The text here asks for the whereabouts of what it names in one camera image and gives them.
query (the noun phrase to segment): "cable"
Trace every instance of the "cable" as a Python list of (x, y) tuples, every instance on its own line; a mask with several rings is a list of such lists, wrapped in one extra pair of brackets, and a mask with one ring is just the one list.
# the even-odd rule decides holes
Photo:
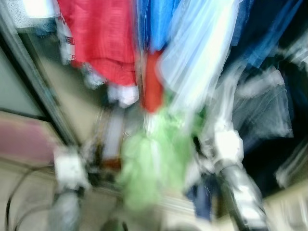
[(45, 168), (50, 168), (50, 167), (54, 167), (54, 165), (47, 165), (47, 166), (42, 166), (42, 167), (32, 167), (20, 178), (20, 180), (16, 184), (15, 188), (11, 192), (11, 195), (10, 195), (10, 197), (8, 199), (7, 204), (6, 204), (5, 231), (10, 231), (10, 207), (11, 207), (11, 202), (12, 202), (13, 196), (17, 192), (17, 190), (20, 187), (20, 185), (24, 182), (25, 178), (27, 178), (27, 176), (29, 176), (31, 173), (33, 173), (35, 171), (39, 171), (39, 170), (45, 169)]
[(17, 231), (18, 228), (20, 227), (21, 223), (28, 217), (30, 216), (31, 214), (34, 214), (34, 213), (37, 213), (37, 212), (41, 212), (41, 211), (44, 211), (44, 210), (50, 210), (52, 208), (51, 205), (39, 205), (37, 207), (34, 207), (30, 210), (28, 210), (27, 212), (25, 212), (23, 214), (23, 216), (19, 219), (19, 221), (16, 223), (15, 225), (15, 228), (14, 228), (14, 231)]

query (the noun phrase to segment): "green fabric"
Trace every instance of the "green fabric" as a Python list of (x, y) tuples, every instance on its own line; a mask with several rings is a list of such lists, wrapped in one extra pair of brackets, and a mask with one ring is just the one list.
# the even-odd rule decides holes
[(118, 182), (130, 209), (155, 204), (164, 188), (182, 189), (192, 152), (191, 136), (183, 132), (182, 124), (180, 116), (170, 116), (163, 108), (151, 133), (142, 129), (124, 141)]

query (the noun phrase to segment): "black cable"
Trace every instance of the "black cable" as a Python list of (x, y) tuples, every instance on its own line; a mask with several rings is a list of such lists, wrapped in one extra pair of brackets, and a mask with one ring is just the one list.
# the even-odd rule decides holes
[(44, 210), (50, 210), (52, 208), (52, 205), (39, 205), (37, 207), (34, 207), (30, 210), (28, 210), (27, 212), (25, 212), (22, 217), (19, 219), (19, 221), (16, 223), (14, 231), (17, 231), (18, 228), (20, 227), (21, 223), (31, 214), (37, 213), (37, 212), (41, 212)]
[(27, 178), (27, 176), (29, 176), (31, 173), (35, 172), (35, 171), (39, 171), (45, 168), (50, 168), (50, 167), (54, 167), (54, 165), (47, 165), (47, 166), (42, 166), (42, 167), (32, 167), (30, 168), (18, 181), (18, 183), (16, 184), (15, 188), (13, 189), (13, 191), (11, 192), (11, 195), (8, 199), (8, 202), (6, 204), (6, 212), (5, 212), (5, 231), (10, 231), (10, 207), (11, 207), (11, 202), (12, 202), (12, 198), (15, 195), (15, 193), (17, 192), (18, 188), (20, 187), (20, 185), (23, 183), (23, 181), (25, 180), (25, 178)]

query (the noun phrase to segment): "red garment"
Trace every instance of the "red garment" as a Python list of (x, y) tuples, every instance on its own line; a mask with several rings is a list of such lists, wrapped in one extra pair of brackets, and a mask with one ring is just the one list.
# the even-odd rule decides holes
[(131, 0), (58, 0), (75, 41), (77, 62), (109, 81), (132, 85), (135, 57)]
[(147, 58), (143, 107), (150, 113), (155, 112), (163, 101), (163, 86), (156, 72), (156, 63), (161, 53), (162, 51), (149, 53)]

